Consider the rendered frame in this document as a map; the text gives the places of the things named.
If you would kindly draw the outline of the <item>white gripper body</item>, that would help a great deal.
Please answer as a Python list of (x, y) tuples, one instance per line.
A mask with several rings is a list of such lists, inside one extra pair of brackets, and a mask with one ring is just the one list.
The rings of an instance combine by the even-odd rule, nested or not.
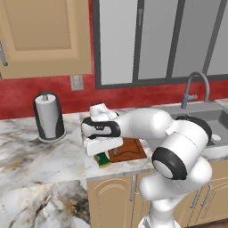
[(105, 152), (123, 145), (123, 139), (117, 138), (98, 138), (85, 139), (85, 150), (88, 156), (93, 156), (101, 152)]

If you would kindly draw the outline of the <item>green and yellow sponge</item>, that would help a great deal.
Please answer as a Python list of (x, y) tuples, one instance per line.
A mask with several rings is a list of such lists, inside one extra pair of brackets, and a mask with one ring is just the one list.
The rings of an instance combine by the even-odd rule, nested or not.
[(110, 164), (110, 159), (106, 156), (105, 152), (94, 155), (94, 160), (97, 162), (99, 168), (106, 167)]

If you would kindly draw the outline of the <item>brown wooden cutting board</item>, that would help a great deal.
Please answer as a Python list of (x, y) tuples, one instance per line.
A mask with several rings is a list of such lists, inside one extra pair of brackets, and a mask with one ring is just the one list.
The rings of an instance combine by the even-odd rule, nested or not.
[(117, 156), (114, 156), (113, 149), (108, 150), (111, 163), (147, 158), (147, 155), (142, 147), (142, 144), (138, 139), (124, 138), (123, 145), (117, 147), (117, 149)]

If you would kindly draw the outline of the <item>beige base cupboard door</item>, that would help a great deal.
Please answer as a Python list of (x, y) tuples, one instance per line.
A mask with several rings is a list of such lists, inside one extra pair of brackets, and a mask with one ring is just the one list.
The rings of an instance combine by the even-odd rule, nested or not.
[[(142, 198), (139, 193), (139, 181), (146, 175), (153, 174), (154, 171), (150, 170), (147, 173), (140, 173), (135, 176), (135, 191), (134, 191), (134, 209), (132, 228), (138, 228), (138, 224), (148, 214), (151, 203)], [(189, 193), (176, 207), (173, 214), (174, 219), (180, 224), (182, 228), (187, 227), (191, 219), (191, 214), (194, 208), (191, 206), (195, 196), (200, 191), (193, 191)]]
[[(228, 160), (217, 161), (211, 164), (212, 178), (201, 190), (199, 199), (191, 214), (189, 226), (211, 223), (228, 218)], [(212, 185), (208, 201), (202, 207), (208, 185)]]
[(87, 183), (91, 228), (131, 228), (131, 182), (129, 175)]

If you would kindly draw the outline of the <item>paper towel roll in holder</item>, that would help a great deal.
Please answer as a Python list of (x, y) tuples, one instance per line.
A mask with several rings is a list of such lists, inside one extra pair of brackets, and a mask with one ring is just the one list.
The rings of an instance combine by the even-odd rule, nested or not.
[(66, 135), (59, 97), (44, 91), (34, 98), (33, 109), (37, 123), (38, 139), (53, 143)]

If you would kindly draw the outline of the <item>grey sink basin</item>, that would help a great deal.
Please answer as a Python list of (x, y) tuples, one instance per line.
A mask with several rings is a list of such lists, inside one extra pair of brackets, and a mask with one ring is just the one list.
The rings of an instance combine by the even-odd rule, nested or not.
[(211, 129), (207, 148), (228, 146), (228, 111), (217, 102), (190, 103), (185, 109), (179, 105), (158, 106), (168, 112), (173, 119), (179, 116), (202, 119)]

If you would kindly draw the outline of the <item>grey framed window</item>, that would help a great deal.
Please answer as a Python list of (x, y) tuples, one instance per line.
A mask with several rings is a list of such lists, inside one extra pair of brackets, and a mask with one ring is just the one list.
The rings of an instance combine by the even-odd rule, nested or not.
[(98, 89), (228, 79), (228, 0), (92, 0)]

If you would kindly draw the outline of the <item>grey wall socket plate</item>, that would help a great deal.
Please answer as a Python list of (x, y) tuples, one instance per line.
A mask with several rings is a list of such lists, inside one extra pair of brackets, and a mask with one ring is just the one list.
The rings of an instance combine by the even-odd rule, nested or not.
[(82, 75), (72, 75), (70, 77), (70, 84), (72, 91), (83, 91), (84, 90), (84, 80)]

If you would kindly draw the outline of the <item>beige wall cupboard door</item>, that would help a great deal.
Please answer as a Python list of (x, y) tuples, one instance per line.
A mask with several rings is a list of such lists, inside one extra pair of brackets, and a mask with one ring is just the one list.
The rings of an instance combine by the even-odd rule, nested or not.
[(3, 79), (92, 72), (88, 0), (0, 0)]

